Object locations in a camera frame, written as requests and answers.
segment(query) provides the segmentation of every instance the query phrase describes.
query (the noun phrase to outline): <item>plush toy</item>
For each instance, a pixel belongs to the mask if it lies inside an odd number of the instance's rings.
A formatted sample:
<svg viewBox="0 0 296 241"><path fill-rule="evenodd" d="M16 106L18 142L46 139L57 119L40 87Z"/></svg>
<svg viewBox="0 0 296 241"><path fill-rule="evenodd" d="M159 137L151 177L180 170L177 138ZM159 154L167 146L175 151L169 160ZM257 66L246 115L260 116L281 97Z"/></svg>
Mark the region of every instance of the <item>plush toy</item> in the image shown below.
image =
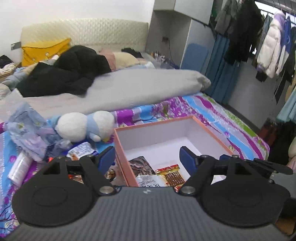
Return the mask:
<svg viewBox="0 0 296 241"><path fill-rule="evenodd" d="M95 142L108 141L114 128L114 116L107 111L97 111L90 115L73 112L53 117L50 124L56 132L71 142L90 138Z"/></svg>

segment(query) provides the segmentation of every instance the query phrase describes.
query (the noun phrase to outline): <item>white cabinet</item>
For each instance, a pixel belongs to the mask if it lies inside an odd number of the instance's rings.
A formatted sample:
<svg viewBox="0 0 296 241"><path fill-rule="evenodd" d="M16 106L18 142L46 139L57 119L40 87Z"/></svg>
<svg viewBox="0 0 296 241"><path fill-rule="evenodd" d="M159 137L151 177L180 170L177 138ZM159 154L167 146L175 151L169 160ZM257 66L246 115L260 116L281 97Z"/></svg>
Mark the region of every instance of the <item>white cabinet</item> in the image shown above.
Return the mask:
<svg viewBox="0 0 296 241"><path fill-rule="evenodd" d="M163 42L163 37L168 37L169 42ZM181 66L188 44L199 44L209 51L201 71L202 74L205 74L214 42L215 37L210 27L199 21L175 11L153 11L146 52L159 51L172 59L176 65Z"/></svg>
<svg viewBox="0 0 296 241"><path fill-rule="evenodd" d="M209 24L213 2L214 0L155 0L154 10L173 10Z"/></svg>

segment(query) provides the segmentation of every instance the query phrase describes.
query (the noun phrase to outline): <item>white puffer jacket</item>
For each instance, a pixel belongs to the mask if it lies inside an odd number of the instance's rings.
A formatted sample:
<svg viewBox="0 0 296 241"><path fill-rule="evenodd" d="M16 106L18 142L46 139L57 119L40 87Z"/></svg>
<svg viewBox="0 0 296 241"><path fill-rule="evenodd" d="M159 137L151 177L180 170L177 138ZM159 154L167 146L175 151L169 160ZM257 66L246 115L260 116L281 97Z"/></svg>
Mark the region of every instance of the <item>white puffer jacket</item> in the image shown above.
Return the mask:
<svg viewBox="0 0 296 241"><path fill-rule="evenodd" d="M283 31L285 19L286 16L282 11L275 13L258 55L258 70L264 71L270 78L273 78L276 72L276 64L281 52L281 31Z"/></svg>

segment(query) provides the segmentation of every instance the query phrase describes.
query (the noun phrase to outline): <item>black jacket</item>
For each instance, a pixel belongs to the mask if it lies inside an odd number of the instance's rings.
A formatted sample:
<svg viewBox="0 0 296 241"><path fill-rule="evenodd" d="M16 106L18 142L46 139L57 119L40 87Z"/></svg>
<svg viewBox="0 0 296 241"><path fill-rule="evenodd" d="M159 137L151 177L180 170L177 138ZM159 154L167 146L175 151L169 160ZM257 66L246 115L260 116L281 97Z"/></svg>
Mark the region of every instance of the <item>black jacket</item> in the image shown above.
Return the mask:
<svg viewBox="0 0 296 241"><path fill-rule="evenodd" d="M289 54L289 57L284 64L283 69L285 69L289 75L294 74L294 68L295 68L295 51L296 51L296 27L293 27L291 29L291 39L292 39L292 45L291 45L291 51Z"/></svg>
<svg viewBox="0 0 296 241"><path fill-rule="evenodd" d="M250 47L256 42L262 25L261 13L255 2L245 1L237 13L234 30L229 38L229 47L224 56L228 64L233 65L235 61L248 60Z"/></svg>
<svg viewBox="0 0 296 241"><path fill-rule="evenodd" d="M73 46L53 66L38 63L16 88L23 97L70 93L84 95L96 76L111 72L105 56L85 46Z"/></svg>

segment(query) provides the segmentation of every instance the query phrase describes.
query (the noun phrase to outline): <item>bed headboard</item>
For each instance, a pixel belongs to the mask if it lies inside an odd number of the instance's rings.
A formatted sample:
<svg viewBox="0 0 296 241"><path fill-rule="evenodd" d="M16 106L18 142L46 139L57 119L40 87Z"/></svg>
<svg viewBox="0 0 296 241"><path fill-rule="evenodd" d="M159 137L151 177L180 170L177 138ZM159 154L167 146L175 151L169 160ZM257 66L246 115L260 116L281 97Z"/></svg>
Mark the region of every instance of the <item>bed headboard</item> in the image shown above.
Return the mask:
<svg viewBox="0 0 296 241"><path fill-rule="evenodd" d="M71 45L84 45L99 52L102 48L125 47L144 52L148 23L121 20L81 18L37 23L23 27L22 46L30 42L71 38Z"/></svg>

